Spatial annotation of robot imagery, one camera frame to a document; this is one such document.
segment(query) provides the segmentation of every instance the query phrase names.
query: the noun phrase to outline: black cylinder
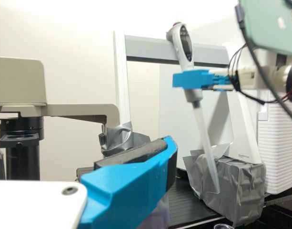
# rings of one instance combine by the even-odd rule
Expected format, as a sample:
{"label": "black cylinder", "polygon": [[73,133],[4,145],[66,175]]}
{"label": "black cylinder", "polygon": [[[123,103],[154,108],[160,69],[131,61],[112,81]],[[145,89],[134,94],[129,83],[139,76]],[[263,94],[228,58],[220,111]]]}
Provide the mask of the black cylinder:
{"label": "black cylinder", "polygon": [[43,117],[0,119],[7,179],[40,180],[39,141],[43,138]]}
{"label": "black cylinder", "polygon": [[7,180],[40,180],[39,146],[6,148]]}

